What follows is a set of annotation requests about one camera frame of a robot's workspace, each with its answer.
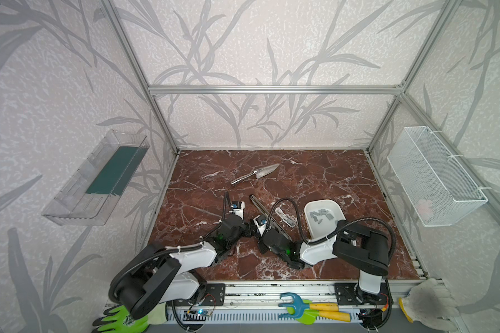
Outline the white mini stapler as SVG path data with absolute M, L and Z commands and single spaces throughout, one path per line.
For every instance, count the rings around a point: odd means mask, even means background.
M 285 223 L 289 228 L 295 228 L 298 226 L 297 219 L 287 215 L 280 207 L 275 208 L 274 211 L 282 220 L 282 222 Z

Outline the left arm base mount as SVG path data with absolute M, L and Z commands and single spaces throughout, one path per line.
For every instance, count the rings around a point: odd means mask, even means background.
M 201 284 L 187 302 L 189 305 L 222 306 L 226 296 L 224 283 Z

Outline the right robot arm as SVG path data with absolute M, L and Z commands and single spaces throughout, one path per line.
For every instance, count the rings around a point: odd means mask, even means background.
M 342 259 L 359 269 L 357 292 L 360 295 L 380 293 L 397 247 L 397 236 L 389 223 L 374 217 L 348 221 L 335 201 L 312 201 L 304 208 L 312 233 L 309 239 L 301 226 L 297 204 L 291 198 L 282 198 L 273 208 L 279 208 L 285 201 L 293 204 L 302 238 L 294 241 L 255 195 L 251 194 L 249 199 L 261 214 L 252 223 L 260 252 L 270 251 L 297 270 L 329 259 Z

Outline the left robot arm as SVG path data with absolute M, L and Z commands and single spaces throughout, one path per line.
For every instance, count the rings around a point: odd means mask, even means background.
M 143 248 L 111 281 L 108 298 L 123 305 L 133 319 L 141 319 L 161 303 L 206 297 L 207 281 L 196 270 L 219 264 L 241 238 L 251 236 L 244 222 L 243 201 L 224 194 L 222 216 L 197 244 L 164 247 L 152 243 Z

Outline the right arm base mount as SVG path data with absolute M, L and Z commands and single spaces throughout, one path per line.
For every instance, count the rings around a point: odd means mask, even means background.
M 339 305 L 383 307 L 388 303 L 390 295 L 388 284 L 382 282 L 378 294 L 362 291 L 358 283 L 339 282 L 333 285 L 334 294 Z

